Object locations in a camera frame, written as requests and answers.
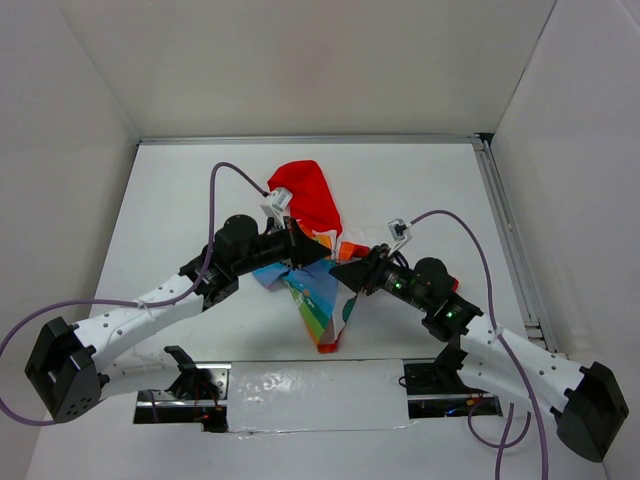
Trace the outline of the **rainbow white red kids jacket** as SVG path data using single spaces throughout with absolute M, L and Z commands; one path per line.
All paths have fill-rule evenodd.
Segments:
M 283 284 L 290 291 L 305 327 L 321 354 L 338 349 L 354 298 L 348 298 L 329 270 L 370 253 L 365 245 L 350 242 L 343 234 L 340 213 L 320 166 L 313 160 L 293 161 L 280 166 L 267 181 L 271 192 L 288 191 L 291 198 L 284 211 L 298 222 L 303 232 L 331 250 L 331 254 L 302 269 L 273 264 L 253 273 L 265 288 Z

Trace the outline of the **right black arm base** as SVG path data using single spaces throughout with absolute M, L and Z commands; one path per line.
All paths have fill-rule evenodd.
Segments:
M 412 420 L 502 415 L 494 395 L 464 385 L 456 371 L 435 358 L 404 360 L 398 384 Z

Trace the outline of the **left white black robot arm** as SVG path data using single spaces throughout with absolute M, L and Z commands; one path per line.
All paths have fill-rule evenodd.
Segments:
M 261 233 L 253 218 L 233 215 L 210 237 L 200 256 L 156 289 L 75 324 L 61 317 L 47 322 L 25 374 L 53 422 L 75 420 L 114 384 L 107 368 L 127 350 L 221 303 L 238 290 L 242 275 L 273 264 L 300 269 L 330 253 L 291 217 L 285 218 L 282 229 Z

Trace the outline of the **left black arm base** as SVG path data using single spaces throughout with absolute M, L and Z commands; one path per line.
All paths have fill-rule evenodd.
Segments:
M 179 346 L 167 346 L 164 353 L 177 373 L 166 388 L 138 392 L 133 423 L 193 423 L 205 432 L 226 433 L 232 365 L 195 361 Z

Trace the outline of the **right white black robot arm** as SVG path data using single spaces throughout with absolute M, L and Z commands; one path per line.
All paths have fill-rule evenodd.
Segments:
M 424 312 L 423 326 L 446 345 L 437 358 L 441 388 L 457 392 L 466 385 L 519 412 L 551 417 L 571 451 L 591 462 L 604 460 L 629 414 L 607 366 L 584 366 L 492 325 L 479 307 L 457 294 L 457 280 L 439 259 L 423 258 L 408 268 L 395 264 L 380 246 L 330 273 L 355 293 L 384 291 Z

